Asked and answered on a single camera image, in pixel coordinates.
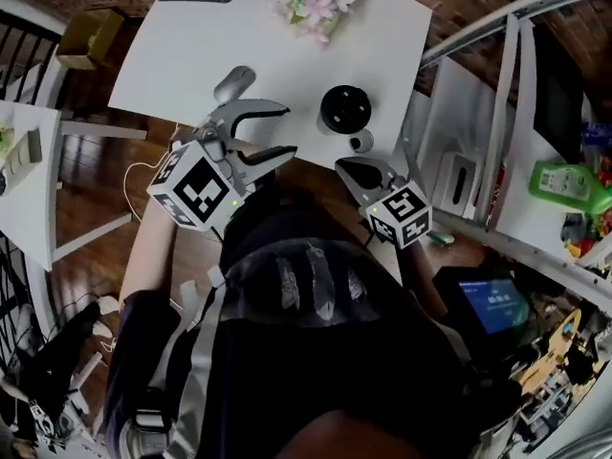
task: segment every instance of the cardboard box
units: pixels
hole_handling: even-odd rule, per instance
[[[55,56],[67,68],[96,70],[122,23],[123,17],[111,10],[79,13],[68,24]]]

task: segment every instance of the gray mouse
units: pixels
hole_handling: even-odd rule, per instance
[[[219,103],[237,100],[254,84],[255,79],[255,72],[251,68],[237,66],[215,87],[213,96]]]

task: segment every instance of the blue screen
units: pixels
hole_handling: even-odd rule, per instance
[[[510,279],[460,282],[488,334],[522,325],[529,305]]]

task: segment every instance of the forearm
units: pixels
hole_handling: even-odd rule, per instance
[[[121,307],[125,298],[136,291],[170,292],[176,231],[172,218],[150,200],[125,270],[119,301]]]
[[[423,246],[416,242],[402,251],[396,250],[396,253],[404,287],[414,292],[428,315],[440,320],[448,313],[448,309],[433,285],[434,273]]]

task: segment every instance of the green bottle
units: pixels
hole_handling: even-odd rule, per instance
[[[581,164],[536,162],[529,192],[538,199],[562,204],[566,210],[601,214],[612,208],[612,190]]]

